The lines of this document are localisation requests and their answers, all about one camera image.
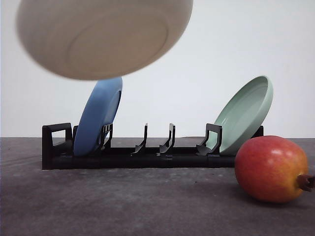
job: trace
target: mint green bowl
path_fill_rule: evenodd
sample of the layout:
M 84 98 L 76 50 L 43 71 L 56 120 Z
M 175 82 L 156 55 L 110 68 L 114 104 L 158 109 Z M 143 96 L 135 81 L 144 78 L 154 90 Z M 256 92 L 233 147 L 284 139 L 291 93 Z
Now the mint green bowl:
M 273 86 L 265 76 L 259 76 L 243 86 L 221 111 L 216 125 L 222 126 L 221 155 L 235 155 L 266 118 L 273 98 Z M 207 147 L 217 142 L 211 133 Z

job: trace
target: plate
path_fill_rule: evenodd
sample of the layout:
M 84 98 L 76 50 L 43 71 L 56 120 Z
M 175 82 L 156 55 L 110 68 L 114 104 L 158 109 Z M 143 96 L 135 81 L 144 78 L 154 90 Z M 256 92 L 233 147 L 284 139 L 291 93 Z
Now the plate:
M 75 156 L 87 155 L 98 148 L 102 126 L 114 121 L 122 89 L 121 77 L 97 82 L 85 105 L 76 132 L 73 146 Z
M 20 41 L 58 75 L 122 76 L 154 62 L 183 34 L 193 0 L 22 0 Z
M 273 98 L 273 86 L 265 77 L 257 77 L 243 86 L 219 114 L 216 125 L 222 126 L 221 155 L 234 155 L 250 139 L 266 118 Z M 217 142 L 211 135 L 207 147 Z

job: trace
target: gray countertop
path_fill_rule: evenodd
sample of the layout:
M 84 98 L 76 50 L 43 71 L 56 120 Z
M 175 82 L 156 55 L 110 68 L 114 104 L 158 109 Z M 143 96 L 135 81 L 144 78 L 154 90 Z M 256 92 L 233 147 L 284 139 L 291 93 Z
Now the gray countertop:
M 315 174 L 315 139 L 292 140 Z M 3 236 L 311 236 L 314 194 L 285 205 L 260 203 L 239 187 L 233 168 L 42 171 L 41 139 L 1 138 Z

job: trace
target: white wall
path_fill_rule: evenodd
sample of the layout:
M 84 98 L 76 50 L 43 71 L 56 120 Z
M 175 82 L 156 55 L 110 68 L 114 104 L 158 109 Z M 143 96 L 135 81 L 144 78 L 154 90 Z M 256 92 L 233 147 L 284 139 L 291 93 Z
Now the white wall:
M 19 0 L 1 1 L 1 136 L 40 137 L 45 124 L 78 124 L 96 82 L 51 74 L 19 45 Z M 315 137 L 315 1 L 195 0 L 189 26 L 166 55 L 124 76 L 114 136 L 202 136 L 246 82 L 267 75 L 267 134 Z

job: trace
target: black dish rack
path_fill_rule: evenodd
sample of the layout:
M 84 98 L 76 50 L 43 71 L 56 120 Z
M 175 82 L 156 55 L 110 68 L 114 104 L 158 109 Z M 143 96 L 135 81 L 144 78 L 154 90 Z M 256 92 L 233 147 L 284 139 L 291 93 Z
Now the black dish rack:
M 144 127 L 144 139 L 135 147 L 112 147 L 113 124 L 102 127 L 99 147 L 86 156 L 74 156 L 73 144 L 78 126 L 71 123 L 42 127 L 42 169 L 100 169 L 100 168 L 179 168 L 234 167 L 235 156 L 220 155 L 222 126 L 206 124 L 206 136 L 194 147 L 175 147 L 175 125 L 169 125 L 167 141 L 159 147 L 146 147 L 148 124 Z M 65 130 L 65 141 L 53 145 L 52 133 Z M 253 137 L 263 136 L 263 126 Z M 210 132 L 217 134 L 213 148 L 206 147 Z

